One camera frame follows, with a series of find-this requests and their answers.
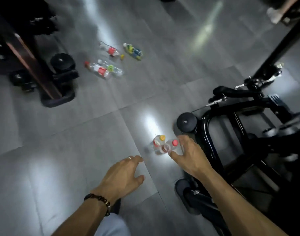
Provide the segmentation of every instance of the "crushed plastic bottle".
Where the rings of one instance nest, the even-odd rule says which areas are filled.
[[[124,55],[122,55],[121,53],[119,53],[116,48],[114,48],[112,46],[109,46],[109,45],[105,44],[102,41],[100,41],[100,49],[106,51],[112,57],[114,57],[114,56],[120,56],[121,60],[124,59]]]
[[[127,53],[132,56],[133,58],[137,59],[137,60],[141,60],[142,59],[142,56],[143,56],[143,53],[141,50],[133,47],[132,45],[130,44],[127,44],[127,43],[124,43],[123,44],[125,50],[127,51]]]
[[[154,147],[159,147],[165,143],[165,135],[157,135],[153,139],[153,146]]]
[[[107,78],[110,72],[103,66],[95,63],[90,63],[85,61],[85,67],[91,72],[102,76],[103,78]]]
[[[103,67],[105,67],[110,73],[113,73],[116,76],[123,75],[123,70],[115,67],[114,65],[108,63],[107,61],[99,59],[97,63]]]
[[[164,143],[162,146],[160,146],[160,152],[162,154],[168,153],[169,151],[174,150],[178,145],[178,140],[169,140],[166,143]]]

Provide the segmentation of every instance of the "red bottle cap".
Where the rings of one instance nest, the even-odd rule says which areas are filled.
[[[178,145],[178,141],[177,141],[177,140],[173,140],[173,141],[172,141],[172,145],[173,145],[173,146],[177,146],[177,145]]]

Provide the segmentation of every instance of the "pant leg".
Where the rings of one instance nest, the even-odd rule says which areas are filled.
[[[124,219],[114,213],[104,217],[94,236],[130,236]]]

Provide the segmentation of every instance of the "left hand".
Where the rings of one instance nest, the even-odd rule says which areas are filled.
[[[100,185],[90,193],[103,196],[113,205],[118,199],[135,191],[143,183],[144,175],[135,178],[140,162],[143,162],[141,156],[130,156],[115,163],[107,171]]]

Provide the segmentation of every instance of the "gray tile floor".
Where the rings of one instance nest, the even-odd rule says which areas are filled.
[[[174,192],[183,172],[168,155],[149,149],[157,134],[174,138],[175,120],[207,103],[219,84],[233,87],[261,65],[289,29],[273,26],[259,0],[48,0],[58,15],[61,39],[76,61],[76,98],[41,106],[0,75],[0,235],[50,235],[81,204],[107,169],[128,155],[145,162],[144,184],[123,200],[121,214],[132,235],[217,235],[190,215]],[[89,73],[86,60],[107,58],[98,40],[122,51],[132,43],[140,62],[116,62],[121,78]],[[63,48],[39,36],[45,59]],[[284,76],[268,90],[300,111],[300,41],[283,57]],[[250,131],[266,128],[258,117]],[[223,162],[240,149],[225,119],[211,123]],[[249,172],[241,186],[261,188]]]

